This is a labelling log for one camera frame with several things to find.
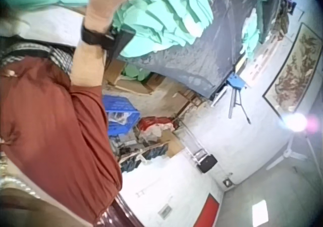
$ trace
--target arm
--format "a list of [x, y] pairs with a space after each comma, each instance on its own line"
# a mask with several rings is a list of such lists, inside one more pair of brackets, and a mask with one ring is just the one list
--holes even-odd
[[[90, 0], [84, 25], [89, 30], [105, 33], [113, 14], [125, 0]], [[72, 85], [94, 87], [102, 84], [105, 51], [97, 45], [80, 41], [73, 58], [70, 75]]]

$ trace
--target red panel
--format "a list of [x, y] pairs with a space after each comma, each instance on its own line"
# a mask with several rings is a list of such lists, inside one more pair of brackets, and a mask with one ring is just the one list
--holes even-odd
[[216, 219], [218, 209], [219, 203], [211, 194], [209, 194], [194, 227], [212, 227]]

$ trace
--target person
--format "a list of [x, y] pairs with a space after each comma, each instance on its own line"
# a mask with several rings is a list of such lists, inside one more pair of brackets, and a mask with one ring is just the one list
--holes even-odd
[[[90, 0], [85, 28], [105, 33], [124, 1]], [[104, 222], [122, 187], [101, 100], [104, 58], [99, 45], [84, 41], [74, 56], [70, 48], [35, 41], [3, 51], [1, 226]]]

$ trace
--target wrist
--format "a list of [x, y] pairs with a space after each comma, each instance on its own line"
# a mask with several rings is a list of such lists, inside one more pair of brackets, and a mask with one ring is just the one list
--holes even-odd
[[105, 16], [99, 16], [88, 8], [86, 11], [84, 26], [88, 30], [106, 33], [109, 25], [112, 22], [112, 18], [113, 12], [107, 13]]

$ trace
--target air vent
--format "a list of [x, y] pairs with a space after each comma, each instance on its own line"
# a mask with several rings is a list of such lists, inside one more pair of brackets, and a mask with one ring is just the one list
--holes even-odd
[[172, 208], [166, 204], [159, 212], [158, 214], [162, 217], [162, 219], [166, 219], [168, 215], [172, 212]]

